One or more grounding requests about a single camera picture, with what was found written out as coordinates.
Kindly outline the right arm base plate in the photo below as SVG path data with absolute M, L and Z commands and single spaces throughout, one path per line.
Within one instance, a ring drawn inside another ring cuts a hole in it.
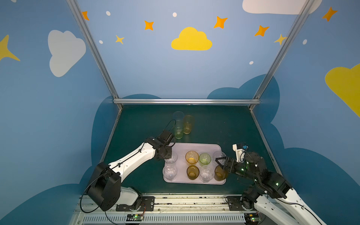
M 226 202 L 230 211 L 251 211 L 254 209 L 254 203 L 247 197 L 227 196 Z

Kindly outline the tall orange glass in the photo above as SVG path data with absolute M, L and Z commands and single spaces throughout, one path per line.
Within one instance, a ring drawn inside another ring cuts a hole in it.
M 183 119 L 183 124 L 183 133 L 186 135 L 190 134 L 194 124 L 194 117 L 192 115 L 186 115 Z

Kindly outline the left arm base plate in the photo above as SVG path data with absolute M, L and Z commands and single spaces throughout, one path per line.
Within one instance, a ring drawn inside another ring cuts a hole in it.
M 116 211 L 117 212 L 152 212 L 154 211 L 154 205 L 155 205 L 155 197 L 154 196 L 143 196 L 138 197 L 136 201 L 132 205 L 126 205 L 126 204 L 117 204 L 116 205 Z

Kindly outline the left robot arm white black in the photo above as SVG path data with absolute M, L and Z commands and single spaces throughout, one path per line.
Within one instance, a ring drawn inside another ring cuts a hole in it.
M 114 205 L 125 205 L 130 210 L 140 209 L 143 195 L 133 187 L 122 187 L 124 180 L 150 159 L 162 160 L 172 157 L 171 142 L 174 134 L 166 129 L 157 137 L 146 138 L 134 151 L 109 164 L 99 163 L 84 191 L 102 210 Z

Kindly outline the clear faceted glass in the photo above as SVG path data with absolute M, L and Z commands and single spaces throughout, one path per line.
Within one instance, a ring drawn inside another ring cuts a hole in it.
M 165 159 L 165 162 L 167 164 L 174 164 L 176 163 L 177 159 L 178 159 L 178 155 L 176 152 L 173 151 L 171 157 L 169 159 Z
M 226 154 L 224 152 L 222 151 L 214 152 L 212 156 L 213 162 L 215 163 L 217 158 L 222 158 L 222 157 L 226 157 Z
M 163 177 L 165 180 L 172 181 L 177 175 L 177 168 L 173 164 L 165 165 L 163 168 Z
M 214 178 L 214 169 L 211 166 L 203 166 L 200 168 L 200 180 L 204 183 L 211 181 Z

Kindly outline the small green glass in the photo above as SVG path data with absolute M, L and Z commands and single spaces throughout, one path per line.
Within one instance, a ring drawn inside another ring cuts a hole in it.
M 211 161 L 212 158 L 208 153 L 204 152 L 199 155 L 199 163 L 201 166 L 209 165 Z

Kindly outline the dark amber textured glass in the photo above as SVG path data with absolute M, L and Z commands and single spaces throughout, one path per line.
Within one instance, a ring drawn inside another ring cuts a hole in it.
M 191 165 L 187 168 L 187 177 L 190 180 L 195 180 L 199 176 L 200 170 L 197 166 Z
M 214 179 L 219 182 L 225 180 L 228 177 L 228 172 L 223 170 L 221 166 L 217 166 L 214 170 L 214 173 Z

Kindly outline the orange short glass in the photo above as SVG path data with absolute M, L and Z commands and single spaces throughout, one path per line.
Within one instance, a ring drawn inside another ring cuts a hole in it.
M 199 155 L 196 151 L 189 151 L 186 153 L 185 159 L 189 164 L 196 164 L 199 161 Z

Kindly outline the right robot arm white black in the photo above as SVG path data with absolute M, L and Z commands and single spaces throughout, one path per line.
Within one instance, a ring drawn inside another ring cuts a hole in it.
M 324 225 L 325 222 L 301 199 L 281 174 L 268 170 L 256 152 L 243 152 L 237 158 L 215 160 L 226 172 L 252 180 L 238 201 L 246 211 L 256 210 L 278 225 Z

